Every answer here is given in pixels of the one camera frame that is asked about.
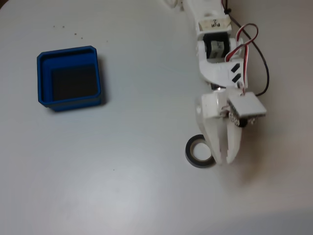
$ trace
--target black electrical tape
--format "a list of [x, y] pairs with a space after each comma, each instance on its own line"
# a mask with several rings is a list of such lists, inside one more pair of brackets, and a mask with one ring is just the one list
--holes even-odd
[[193, 150], [194, 147], [196, 146], [196, 144], [198, 143], [205, 143], [205, 138], [203, 135], [196, 135], [194, 137], [192, 137], [186, 144], [186, 150], [185, 150], [185, 154], [186, 154], [186, 158], [188, 160], [188, 162], [193, 165], [194, 167], [197, 168], [207, 168], [210, 166], [213, 166], [216, 164], [214, 157], [211, 155], [211, 157], [209, 157], [207, 160], [199, 160], [197, 159], [194, 154], [193, 154]]

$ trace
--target label sticker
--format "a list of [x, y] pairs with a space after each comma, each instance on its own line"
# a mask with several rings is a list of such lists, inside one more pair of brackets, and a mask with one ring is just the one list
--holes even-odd
[[227, 29], [230, 26], [230, 18], [223, 19], [206, 19], [199, 21], [200, 31], [209, 31], [212, 29]]

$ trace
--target blue square bin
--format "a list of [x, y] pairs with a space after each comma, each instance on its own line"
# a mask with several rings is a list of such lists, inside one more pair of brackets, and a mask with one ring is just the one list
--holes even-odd
[[97, 50], [92, 46], [37, 57], [38, 101], [54, 111], [101, 104]]

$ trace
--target white tabletop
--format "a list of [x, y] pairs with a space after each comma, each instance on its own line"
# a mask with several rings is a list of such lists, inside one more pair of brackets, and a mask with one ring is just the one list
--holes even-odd
[[[209, 87], [184, 12], [161, 0], [9, 0], [0, 10], [0, 234], [227, 235], [234, 221], [252, 221], [236, 227], [244, 234], [260, 218], [270, 220], [259, 230], [290, 232], [294, 220], [280, 214], [313, 206], [313, 3], [230, 5], [260, 28], [268, 115], [244, 130], [234, 164], [197, 169], [184, 148], [200, 134], [194, 100]], [[42, 106], [36, 57], [88, 45], [103, 61], [108, 103]], [[250, 52], [259, 92], [265, 69]]]

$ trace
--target white 3d-printed part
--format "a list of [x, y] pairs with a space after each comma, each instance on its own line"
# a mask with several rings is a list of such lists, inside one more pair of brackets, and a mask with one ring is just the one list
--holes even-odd
[[230, 95], [228, 102], [239, 118], [265, 116], [266, 109], [253, 92], [245, 95]]

